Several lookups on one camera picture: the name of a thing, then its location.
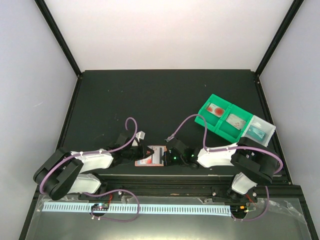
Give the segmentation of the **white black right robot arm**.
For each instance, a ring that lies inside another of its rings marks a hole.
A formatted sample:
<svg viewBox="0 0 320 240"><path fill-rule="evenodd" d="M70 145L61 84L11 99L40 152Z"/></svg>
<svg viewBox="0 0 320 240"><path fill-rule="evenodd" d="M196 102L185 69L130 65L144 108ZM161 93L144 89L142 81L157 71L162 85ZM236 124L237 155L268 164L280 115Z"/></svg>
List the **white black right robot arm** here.
<svg viewBox="0 0 320 240"><path fill-rule="evenodd" d="M226 146L203 148L190 148L174 137L167 142L161 160L165 166L193 169L235 167L239 173L227 189L228 198L234 202L240 201L257 185L270 185L273 176L283 168L282 160L274 151L248 137Z"/></svg>

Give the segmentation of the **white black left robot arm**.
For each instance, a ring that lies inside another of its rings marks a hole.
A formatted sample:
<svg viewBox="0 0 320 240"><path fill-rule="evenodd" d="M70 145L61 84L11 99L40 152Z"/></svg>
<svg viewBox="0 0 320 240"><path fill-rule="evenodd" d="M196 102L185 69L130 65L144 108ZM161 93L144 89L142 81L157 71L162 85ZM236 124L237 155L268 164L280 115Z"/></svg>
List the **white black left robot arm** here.
<svg viewBox="0 0 320 240"><path fill-rule="evenodd" d="M155 151L144 143L144 134L140 131L131 138L122 133L112 146L94 151L58 148L35 172L33 181L42 194L54 201L83 192L101 200L107 195L108 188L93 171L116 167L124 160L136 162L152 156Z"/></svg>

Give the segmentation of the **pink leather card holder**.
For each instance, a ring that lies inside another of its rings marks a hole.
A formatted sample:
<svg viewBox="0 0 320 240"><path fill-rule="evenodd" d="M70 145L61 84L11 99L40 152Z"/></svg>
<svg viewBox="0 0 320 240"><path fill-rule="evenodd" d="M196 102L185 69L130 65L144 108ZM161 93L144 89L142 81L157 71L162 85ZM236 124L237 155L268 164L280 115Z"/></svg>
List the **pink leather card holder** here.
<svg viewBox="0 0 320 240"><path fill-rule="evenodd" d="M151 149L153 149L154 154L150 156L152 158L152 165L148 165L146 167L163 167L161 158L163 156L163 148L166 146L161 145L150 145Z"/></svg>

